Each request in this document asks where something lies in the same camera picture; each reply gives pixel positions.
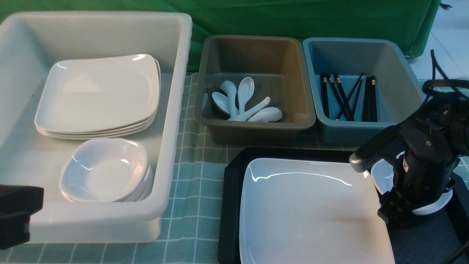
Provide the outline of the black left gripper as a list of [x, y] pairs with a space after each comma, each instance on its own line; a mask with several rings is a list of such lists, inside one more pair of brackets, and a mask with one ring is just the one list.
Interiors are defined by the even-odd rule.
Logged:
[[0, 186], [0, 249], [30, 240], [31, 216], [43, 208], [45, 189], [33, 186]]

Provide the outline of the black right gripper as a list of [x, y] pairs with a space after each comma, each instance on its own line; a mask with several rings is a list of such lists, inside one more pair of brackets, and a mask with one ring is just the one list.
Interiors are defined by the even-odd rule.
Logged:
[[402, 158], [378, 151], [377, 156], [392, 165], [394, 180], [392, 189], [380, 196], [377, 215], [392, 226], [409, 224], [412, 211], [452, 189], [451, 173], [459, 155], [452, 147], [407, 147]]

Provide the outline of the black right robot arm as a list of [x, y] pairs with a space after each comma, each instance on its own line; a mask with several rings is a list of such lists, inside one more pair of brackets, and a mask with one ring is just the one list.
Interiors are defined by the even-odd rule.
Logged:
[[450, 192], [458, 157], [468, 154], [468, 96], [461, 92], [468, 81], [450, 79], [433, 50], [431, 59], [432, 78], [422, 86], [422, 105], [378, 136], [376, 153], [394, 173], [377, 211], [386, 224], [404, 225], [414, 210]]

